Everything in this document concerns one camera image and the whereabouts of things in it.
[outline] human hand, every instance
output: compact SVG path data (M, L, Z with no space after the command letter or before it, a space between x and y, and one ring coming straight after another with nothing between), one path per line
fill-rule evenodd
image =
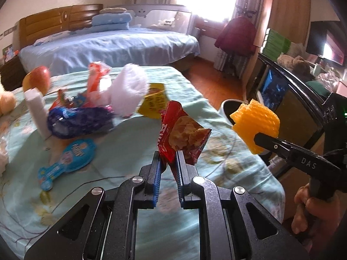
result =
M313 253L321 250L334 234L340 222L340 201L337 194L335 193L329 202L310 197L309 184L307 184L299 188L294 197L294 202L298 206L291 224L293 233L298 234L307 230L308 222L304 215L306 209L320 220L317 228L315 228L312 241L306 246L306 249L311 250Z

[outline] wooden floor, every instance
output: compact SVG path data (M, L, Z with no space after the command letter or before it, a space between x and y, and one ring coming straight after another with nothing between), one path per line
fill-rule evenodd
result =
M241 81L234 76L224 78L223 73L207 60L195 58L193 66L183 75L217 110L226 99L242 100Z

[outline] metal screw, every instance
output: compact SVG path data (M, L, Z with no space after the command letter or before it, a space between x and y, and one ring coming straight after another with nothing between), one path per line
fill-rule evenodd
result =
M101 193L102 193L102 188L100 188L100 187L95 187L95 188L92 189L92 194L93 195L99 195Z
M246 190L243 187L238 186L234 188L234 191L237 194L244 194Z
M201 176L195 176L193 178L194 183L202 185L205 182L205 178Z
M143 182L143 178L141 176L135 176L133 178L133 183L135 184L139 184L139 183L142 183Z

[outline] stack of green boxes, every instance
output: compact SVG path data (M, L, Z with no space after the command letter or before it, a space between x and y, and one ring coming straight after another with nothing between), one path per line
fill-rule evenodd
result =
M268 28L263 46L260 48L260 53L266 55L269 59L275 62L281 53L287 53L289 46L289 39L283 37L271 28Z

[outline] orange sponge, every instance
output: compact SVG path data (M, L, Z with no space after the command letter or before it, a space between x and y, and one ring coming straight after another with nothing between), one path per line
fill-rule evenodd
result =
M277 115L255 100L251 100L249 105L242 104L230 117L235 121L232 129L253 154L259 154L264 150L254 143L256 134L261 132L274 138L278 136L280 120Z

